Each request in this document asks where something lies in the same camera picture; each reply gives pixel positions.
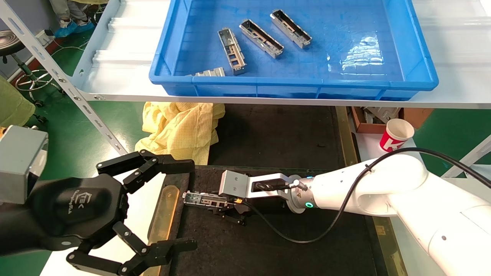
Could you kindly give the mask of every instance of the wire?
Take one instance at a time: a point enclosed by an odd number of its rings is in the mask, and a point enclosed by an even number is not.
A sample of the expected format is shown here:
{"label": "wire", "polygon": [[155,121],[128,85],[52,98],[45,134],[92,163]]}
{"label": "wire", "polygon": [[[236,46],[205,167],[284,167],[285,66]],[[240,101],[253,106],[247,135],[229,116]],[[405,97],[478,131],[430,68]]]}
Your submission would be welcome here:
{"label": "wire", "polygon": [[55,42],[59,47],[60,49],[56,50],[54,53],[51,54],[51,56],[54,56],[56,53],[58,53],[59,51],[63,50],[63,49],[78,49],[80,51],[85,51],[85,49],[82,49],[81,47],[87,45],[89,43],[88,40],[86,40],[85,42],[83,42],[80,46],[78,47],[75,47],[75,46],[67,46],[67,47],[64,47],[64,46],[61,46],[60,44],[58,44],[58,42],[56,42],[56,39],[53,40],[53,42]]}
{"label": "wire", "polygon": [[322,233],[319,237],[317,237],[315,239],[307,240],[307,241],[299,241],[299,240],[295,240],[295,239],[289,238],[289,237],[285,236],[283,233],[281,233],[278,229],[276,229],[276,227],[274,227],[271,224],[271,222],[269,222],[269,220],[256,207],[254,207],[253,205],[251,205],[250,203],[248,203],[246,201],[243,201],[242,204],[244,204],[245,206],[247,206],[251,210],[253,210],[255,213],[257,213],[257,215],[259,215],[266,222],[266,224],[269,227],[271,227],[271,229],[274,232],[276,232],[276,234],[278,234],[283,239],[285,239],[287,241],[290,241],[292,243],[296,243],[296,244],[309,244],[309,243],[313,243],[313,242],[316,242],[316,241],[322,239],[323,237],[325,237],[331,231],[331,229],[333,229],[333,227],[337,224],[337,222],[341,218],[341,215],[344,213],[344,209],[346,208],[346,205],[348,204],[348,201],[350,200],[350,197],[353,194],[353,191],[355,190],[355,188],[358,185],[358,183],[360,182],[360,180],[365,176],[365,174],[367,172],[371,171],[372,168],[376,164],[382,162],[384,159],[387,159],[387,158],[389,158],[389,157],[391,157],[393,155],[396,155],[396,154],[399,154],[399,153],[403,153],[403,152],[421,152],[421,153],[426,153],[428,155],[432,155],[432,156],[438,157],[438,158],[440,158],[442,160],[445,160],[445,161],[449,162],[450,164],[452,164],[452,165],[460,168],[461,170],[463,170],[464,172],[468,173],[470,176],[474,177],[479,182],[481,182],[482,184],[486,185],[488,188],[491,189],[491,181],[489,179],[485,178],[484,176],[482,176],[478,172],[474,171],[469,166],[464,165],[460,161],[457,161],[457,160],[451,158],[450,156],[447,156],[447,155],[445,155],[443,153],[439,153],[439,152],[434,151],[434,150],[429,150],[429,149],[424,149],[424,148],[418,148],[418,147],[412,147],[412,148],[402,148],[402,149],[394,150],[392,152],[389,152],[387,154],[382,155],[381,157],[379,157],[375,161],[373,161],[373,163],[371,163],[370,165],[367,165],[366,168],[358,175],[358,177],[355,179],[355,181],[353,181],[353,184],[351,185],[350,189],[348,190],[348,193],[346,194],[346,197],[344,198],[343,203],[341,204],[341,207],[339,208],[339,211],[337,212],[336,217],[332,221],[331,225],[329,225],[329,227],[327,228],[326,231],[324,231],[324,233]]}

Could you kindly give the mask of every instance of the chair wheel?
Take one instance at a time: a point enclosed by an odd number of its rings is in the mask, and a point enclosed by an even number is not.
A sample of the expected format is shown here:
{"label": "chair wheel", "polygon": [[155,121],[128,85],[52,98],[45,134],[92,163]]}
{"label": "chair wheel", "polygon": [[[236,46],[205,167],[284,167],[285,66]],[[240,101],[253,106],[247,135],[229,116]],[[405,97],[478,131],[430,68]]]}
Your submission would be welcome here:
{"label": "chair wheel", "polygon": [[41,124],[44,124],[48,121],[48,119],[46,119],[46,117],[43,117],[43,116],[39,116],[36,118],[38,122],[40,122]]}

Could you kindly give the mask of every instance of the stool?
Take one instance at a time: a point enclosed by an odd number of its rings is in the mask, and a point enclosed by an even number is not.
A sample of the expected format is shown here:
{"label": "stool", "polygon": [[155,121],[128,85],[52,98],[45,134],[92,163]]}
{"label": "stool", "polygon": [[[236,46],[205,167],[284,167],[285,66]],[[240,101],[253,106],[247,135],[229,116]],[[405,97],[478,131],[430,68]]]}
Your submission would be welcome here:
{"label": "stool", "polygon": [[58,86],[55,82],[53,82],[53,77],[48,73],[48,71],[44,69],[33,70],[31,71],[25,63],[23,63],[15,53],[24,49],[25,46],[19,40],[19,38],[10,30],[0,31],[0,56],[2,56],[3,62],[7,63],[7,55],[12,56],[14,60],[17,62],[19,68],[24,72],[24,74],[15,81],[15,88],[20,91],[29,91],[29,96],[31,100],[37,107],[42,107],[43,102],[39,100],[35,100],[32,96],[32,92],[38,89],[41,89],[49,84],[56,87],[58,92],[65,94],[65,91]]}

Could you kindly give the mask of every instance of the person's leg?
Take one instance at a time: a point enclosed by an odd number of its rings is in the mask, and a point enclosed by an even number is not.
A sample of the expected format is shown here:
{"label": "person's leg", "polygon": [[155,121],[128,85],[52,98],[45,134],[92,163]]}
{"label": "person's leg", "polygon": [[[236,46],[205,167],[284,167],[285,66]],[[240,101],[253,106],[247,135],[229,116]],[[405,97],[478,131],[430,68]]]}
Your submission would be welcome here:
{"label": "person's leg", "polygon": [[78,3],[66,0],[68,9],[70,10],[70,15],[78,20],[87,21],[87,15],[79,8]]}
{"label": "person's leg", "polygon": [[70,8],[67,0],[50,0],[50,2],[60,24],[60,28],[55,32],[55,37],[68,36],[77,28],[77,24],[70,19]]}
{"label": "person's leg", "polygon": [[66,0],[50,0],[51,7],[60,20],[70,20],[70,9]]}
{"label": "person's leg", "polygon": [[70,9],[70,15],[75,18],[78,27],[73,31],[74,33],[83,32],[94,28],[94,24],[89,20],[87,15],[83,12],[86,4],[78,3],[76,1],[68,0],[68,8]]}

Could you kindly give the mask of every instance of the red and white paper cup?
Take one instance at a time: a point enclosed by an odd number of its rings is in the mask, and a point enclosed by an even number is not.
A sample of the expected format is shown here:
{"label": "red and white paper cup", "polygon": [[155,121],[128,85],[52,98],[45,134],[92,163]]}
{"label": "red and white paper cup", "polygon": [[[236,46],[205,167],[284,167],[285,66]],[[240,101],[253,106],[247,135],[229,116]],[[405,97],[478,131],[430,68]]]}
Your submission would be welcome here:
{"label": "red and white paper cup", "polygon": [[380,140],[380,148],[386,152],[391,152],[400,148],[413,135],[414,127],[409,122],[403,119],[389,120]]}

